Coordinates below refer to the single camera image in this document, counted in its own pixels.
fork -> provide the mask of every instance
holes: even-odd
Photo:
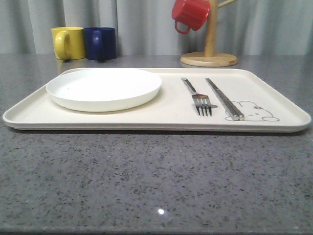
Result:
[[[208,112],[207,112],[208,110],[209,110],[210,116],[212,116],[210,98],[206,94],[197,93],[196,89],[191,85],[191,83],[189,82],[187,78],[182,77],[181,79],[187,85],[187,87],[192,93],[192,99],[194,100],[194,104],[196,106],[199,116],[208,117]]]

metal chopsticks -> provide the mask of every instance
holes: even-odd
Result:
[[[222,103],[224,108],[228,111],[230,117],[234,121],[245,120],[245,116],[240,110],[226,97],[226,95],[211,81],[210,78],[206,78],[207,83],[212,87],[214,93]]]

countertop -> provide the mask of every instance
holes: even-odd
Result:
[[[245,56],[311,116],[312,56]],[[63,63],[0,55],[1,115],[80,67],[183,68],[179,56]],[[19,131],[0,125],[0,232],[313,234],[313,131]]]

tray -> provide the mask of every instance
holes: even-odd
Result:
[[[93,68],[79,68],[65,73]],[[297,132],[311,116],[249,71],[237,69],[141,68],[157,73],[162,86],[141,106],[113,112],[80,112],[56,104],[45,86],[3,114],[4,122],[21,130],[180,130],[228,132]],[[181,77],[209,95],[212,117],[199,117]],[[245,115],[233,121],[205,81],[211,80]]]

white plate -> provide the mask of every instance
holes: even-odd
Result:
[[[155,73],[129,68],[81,70],[57,76],[46,85],[59,105],[78,111],[129,109],[153,99],[162,84]]]

